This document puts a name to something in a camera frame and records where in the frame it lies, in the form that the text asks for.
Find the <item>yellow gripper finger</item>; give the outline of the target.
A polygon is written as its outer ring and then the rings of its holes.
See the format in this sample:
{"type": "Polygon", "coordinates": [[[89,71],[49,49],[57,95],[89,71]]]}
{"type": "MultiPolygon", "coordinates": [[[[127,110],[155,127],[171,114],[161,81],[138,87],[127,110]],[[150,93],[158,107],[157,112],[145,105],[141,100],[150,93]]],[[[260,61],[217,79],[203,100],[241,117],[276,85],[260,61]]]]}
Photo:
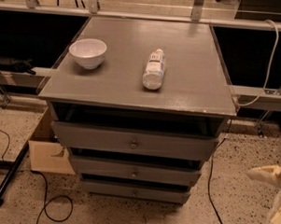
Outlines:
{"type": "Polygon", "coordinates": [[[254,167],[246,172],[249,179],[267,183],[276,187],[280,187],[281,167],[279,165],[267,165],[262,167],[254,167]]]}

